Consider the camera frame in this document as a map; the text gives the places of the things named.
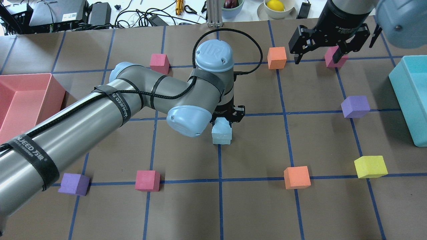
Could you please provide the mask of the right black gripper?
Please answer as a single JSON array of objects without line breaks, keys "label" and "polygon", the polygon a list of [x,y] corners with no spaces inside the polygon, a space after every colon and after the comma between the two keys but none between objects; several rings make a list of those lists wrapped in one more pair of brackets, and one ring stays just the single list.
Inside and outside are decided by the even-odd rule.
[{"label": "right black gripper", "polygon": [[290,38],[295,64],[320,47],[335,46],[334,64],[345,54],[360,51],[370,35],[365,20],[377,4],[377,0],[328,0],[313,29],[299,25]]}]

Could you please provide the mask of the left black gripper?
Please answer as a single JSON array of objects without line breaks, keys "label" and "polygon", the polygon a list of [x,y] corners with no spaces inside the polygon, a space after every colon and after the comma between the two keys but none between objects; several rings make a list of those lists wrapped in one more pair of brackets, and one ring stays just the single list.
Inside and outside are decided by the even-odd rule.
[{"label": "left black gripper", "polygon": [[244,105],[234,105],[234,97],[232,97],[229,102],[216,106],[212,114],[211,124],[212,126],[215,125],[215,121],[218,118],[225,118],[229,125],[232,126],[232,123],[239,123],[245,115],[246,107]]}]

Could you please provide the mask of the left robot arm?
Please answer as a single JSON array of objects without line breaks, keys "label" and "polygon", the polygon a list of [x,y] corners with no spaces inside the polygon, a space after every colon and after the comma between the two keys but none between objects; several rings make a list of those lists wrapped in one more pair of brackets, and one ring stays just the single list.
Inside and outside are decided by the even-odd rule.
[{"label": "left robot arm", "polygon": [[148,107],[167,115],[168,125],[195,138],[215,117],[239,122],[233,105],[233,51],[207,40],[192,53],[194,67],[185,82],[140,64],[119,63],[108,84],[1,145],[1,234],[12,214],[100,141]]}]

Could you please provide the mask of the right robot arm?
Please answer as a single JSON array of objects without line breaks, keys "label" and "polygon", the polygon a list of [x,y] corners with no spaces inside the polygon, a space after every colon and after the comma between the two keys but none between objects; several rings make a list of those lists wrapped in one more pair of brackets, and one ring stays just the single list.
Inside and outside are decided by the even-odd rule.
[{"label": "right robot arm", "polygon": [[349,52],[358,52],[371,35],[366,18],[375,10],[377,26],[370,47],[380,33],[402,49],[426,45],[427,2],[425,0],[328,0],[316,25],[299,25],[289,41],[298,64],[303,55],[320,47],[335,47],[337,63]]}]

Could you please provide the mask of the orange block near arm bases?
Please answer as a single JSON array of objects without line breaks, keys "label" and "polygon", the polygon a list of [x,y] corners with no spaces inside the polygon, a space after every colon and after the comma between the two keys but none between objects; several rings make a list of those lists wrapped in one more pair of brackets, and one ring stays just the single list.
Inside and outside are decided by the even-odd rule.
[{"label": "orange block near arm bases", "polygon": [[287,190],[305,189],[311,186],[307,166],[287,167],[284,170],[284,184]]}]

